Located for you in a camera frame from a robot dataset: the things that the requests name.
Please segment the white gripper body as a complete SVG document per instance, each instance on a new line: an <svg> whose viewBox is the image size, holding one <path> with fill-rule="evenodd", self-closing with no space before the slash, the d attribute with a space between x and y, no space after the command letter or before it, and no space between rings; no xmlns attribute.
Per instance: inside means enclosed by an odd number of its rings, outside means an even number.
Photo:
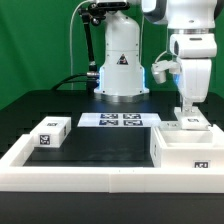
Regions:
<svg viewBox="0 0 224 224"><path fill-rule="evenodd" d="M180 66L175 82L183 102L203 102L208 93L211 59L217 54L214 34L172 34L169 49Z"/></svg>

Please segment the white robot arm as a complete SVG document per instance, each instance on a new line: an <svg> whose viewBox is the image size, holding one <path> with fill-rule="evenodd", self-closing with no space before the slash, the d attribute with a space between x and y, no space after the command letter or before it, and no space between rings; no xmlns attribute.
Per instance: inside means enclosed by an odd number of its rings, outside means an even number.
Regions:
<svg viewBox="0 0 224 224"><path fill-rule="evenodd" d="M157 61L152 74L158 83L166 74L174 77L182 97L182 108L191 110L205 100L217 44L212 29L224 9L224 0L93 0L103 14L105 62L100 67L95 94L113 100L136 98L149 93L140 63L140 28L123 12L139 4L143 17L152 24L165 24L170 34L167 52L170 61Z"/></svg>

